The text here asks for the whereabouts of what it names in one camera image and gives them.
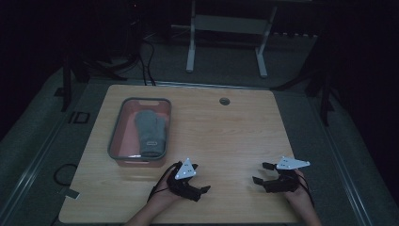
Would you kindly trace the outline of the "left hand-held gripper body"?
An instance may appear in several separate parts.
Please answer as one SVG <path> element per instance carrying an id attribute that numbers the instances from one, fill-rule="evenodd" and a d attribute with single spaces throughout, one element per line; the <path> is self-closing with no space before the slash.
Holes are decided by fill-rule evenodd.
<path id="1" fill-rule="evenodd" d="M 203 194 L 200 188 L 193 187 L 189 181 L 196 176 L 195 166 L 189 158 L 179 161 L 167 178 L 169 190 L 180 197 L 197 202 Z"/>

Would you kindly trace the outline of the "black tripod stand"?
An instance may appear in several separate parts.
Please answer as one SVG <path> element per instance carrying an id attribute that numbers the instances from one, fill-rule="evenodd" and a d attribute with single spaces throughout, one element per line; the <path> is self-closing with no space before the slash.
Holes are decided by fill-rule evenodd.
<path id="1" fill-rule="evenodd" d="M 126 78 L 121 77 L 113 73 L 110 69 L 90 59 L 88 56 L 78 54 L 82 63 L 87 63 L 90 67 L 100 71 L 105 76 L 110 77 L 114 80 L 126 81 Z M 72 59 L 74 55 L 72 53 L 65 53 L 63 56 L 63 67 L 62 67 L 62 87 L 56 90 L 55 96 L 63 99 L 63 105 L 61 108 L 62 112 L 66 112 L 71 101 L 72 101 Z"/>
<path id="2" fill-rule="evenodd" d="M 330 35 L 322 33 L 311 48 L 298 76 L 282 85 L 272 87 L 271 90 L 283 91 L 305 80 L 310 80 L 305 88 L 305 94 L 307 97 L 315 97 L 321 93 L 320 118 L 323 124 L 328 126 L 330 86 L 337 59 L 335 42 Z"/>

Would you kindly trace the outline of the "grey mitten with label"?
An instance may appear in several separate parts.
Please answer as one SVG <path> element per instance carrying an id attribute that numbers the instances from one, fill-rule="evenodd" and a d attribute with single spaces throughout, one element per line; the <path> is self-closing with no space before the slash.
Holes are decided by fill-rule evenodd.
<path id="1" fill-rule="evenodd" d="M 166 146 L 166 121 L 152 110 L 142 110 L 135 117 L 139 152 L 144 157 L 160 157 Z"/>

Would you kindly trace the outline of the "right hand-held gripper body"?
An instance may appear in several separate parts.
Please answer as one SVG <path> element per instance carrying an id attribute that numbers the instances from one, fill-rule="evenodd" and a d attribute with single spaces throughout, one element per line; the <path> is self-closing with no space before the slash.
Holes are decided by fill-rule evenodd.
<path id="1" fill-rule="evenodd" d="M 296 191 L 299 186 L 299 179 L 295 170 L 308 167 L 310 164 L 309 161 L 283 156 L 274 169 L 279 177 L 275 180 L 264 181 L 263 188 L 268 193 Z"/>

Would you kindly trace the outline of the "white metal stand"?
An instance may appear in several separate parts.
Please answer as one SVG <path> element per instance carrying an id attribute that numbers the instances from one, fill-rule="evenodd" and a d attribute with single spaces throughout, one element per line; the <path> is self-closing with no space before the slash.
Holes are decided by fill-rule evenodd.
<path id="1" fill-rule="evenodd" d="M 189 0 L 190 6 L 190 25 L 189 28 L 189 45 L 186 60 L 185 71 L 192 73 L 195 67 L 196 56 L 196 32 L 197 31 L 214 31 L 236 34 L 259 35 L 262 37 L 261 43 L 255 47 L 255 57 L 257 60 L 259 75 L 266 78 L 268 72 L 265 66 L 263 52 L 271 33 L 271 28 L 277 14 L 277 7 L 273 6 L 268 13 L 267 19 L 249 19 L 239 17 L 226 17 L 198 14 L 196 10 L 199 0 Z"/>

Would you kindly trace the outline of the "person's right hand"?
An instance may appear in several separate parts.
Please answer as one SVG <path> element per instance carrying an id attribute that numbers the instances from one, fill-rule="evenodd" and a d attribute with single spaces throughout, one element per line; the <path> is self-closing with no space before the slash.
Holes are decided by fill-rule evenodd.
<path id="1" fill-rule="evenodd" d="M 310 195 L 308 183 L 304 177 L 304 174 L 299 170 L 295 170 L 295 174 L 299 179 L 299 186 L 296 191 L 288 191 L 284 193 L 284 197 L 291 204 L 291 202 L 310 202 L 312 204 L 312 197 Z"/>

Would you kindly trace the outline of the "person's left hand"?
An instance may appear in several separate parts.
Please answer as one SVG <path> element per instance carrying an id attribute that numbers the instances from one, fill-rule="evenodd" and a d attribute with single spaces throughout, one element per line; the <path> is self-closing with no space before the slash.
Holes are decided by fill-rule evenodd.
<path id="1" fill-rule="evenodd" d="M 165 209 L 173 203 L 180 201 L 182 197 L 172 193 L 168 188 L 166 179 L 158 182 L 150 194 L 148 202 L 156 202 L 161 204 Z"/>

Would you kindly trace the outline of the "pink basin with grey rim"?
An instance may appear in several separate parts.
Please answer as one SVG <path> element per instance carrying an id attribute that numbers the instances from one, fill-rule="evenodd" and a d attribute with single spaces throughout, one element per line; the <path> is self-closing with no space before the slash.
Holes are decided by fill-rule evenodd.
<path id="1" fill-rule="evenodd" d="M 139 152 L 139 140 L 135 117 L 139 111 L 152 110 L 166 121 L 165 152 L 160 157 L 144 157 Z M 171 102 L 165 98 L 128 98 L 120 107 L 113 134 L 108 146 L 108 155 L 121 167 L 160 168 L 165 164 L 168 150 Z"/>

